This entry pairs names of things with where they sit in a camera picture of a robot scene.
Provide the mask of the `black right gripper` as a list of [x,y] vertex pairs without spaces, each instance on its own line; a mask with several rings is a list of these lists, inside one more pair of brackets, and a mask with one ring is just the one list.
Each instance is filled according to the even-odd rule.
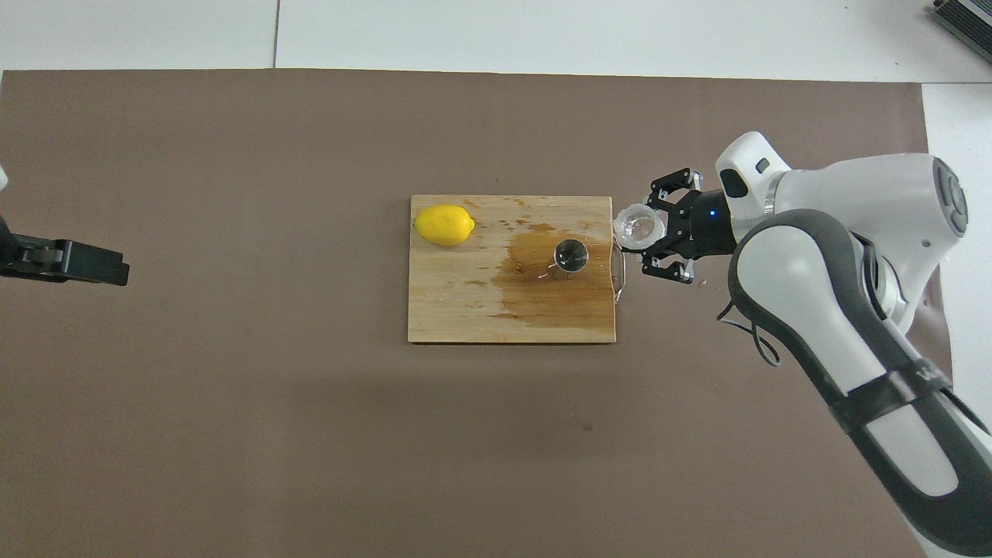
[[669,213],[670,250],[640,253],[642,274],[680,284],[694,282],[694,259],[723,257],[737,240],[722,190],[701,191],[702,176],[684,168],[649,185],[648,206]]

